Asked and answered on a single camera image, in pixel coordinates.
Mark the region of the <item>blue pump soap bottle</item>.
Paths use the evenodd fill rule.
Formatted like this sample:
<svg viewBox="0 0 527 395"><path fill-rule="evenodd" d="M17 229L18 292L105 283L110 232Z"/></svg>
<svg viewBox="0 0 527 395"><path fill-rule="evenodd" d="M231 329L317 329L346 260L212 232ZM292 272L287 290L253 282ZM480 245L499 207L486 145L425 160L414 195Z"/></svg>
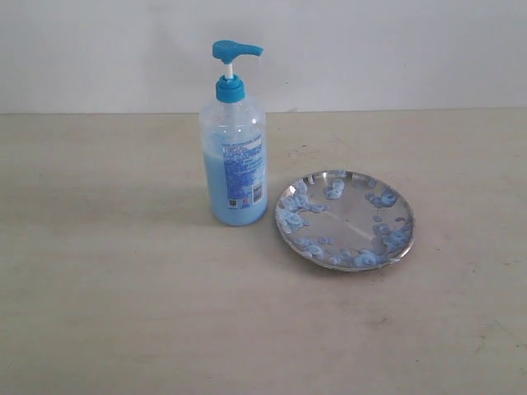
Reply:
<svg viewBox="0 0 527 395"><path fill-rule="evenodd" d="M212 56L226 70L216 82L215 98L199 114L199 125L212 213L227 225L252 224L268 207L266 113L233 71L237 57L259 57L263 51L232 40L212 45Z"/></svg>

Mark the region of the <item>round steel plate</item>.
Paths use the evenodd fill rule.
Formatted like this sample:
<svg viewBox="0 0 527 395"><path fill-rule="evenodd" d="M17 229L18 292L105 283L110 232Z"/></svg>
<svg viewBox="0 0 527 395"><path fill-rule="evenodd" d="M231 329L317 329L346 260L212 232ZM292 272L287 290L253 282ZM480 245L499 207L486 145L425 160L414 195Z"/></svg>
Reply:
<svg viewBox="0 0 527 395"><path fill-rule="evenodd" d="M295 179L277 200L274 215L295 253L340 272L389 266L414 242L414 214L405 198L378 178L350 170Z"/></svg>

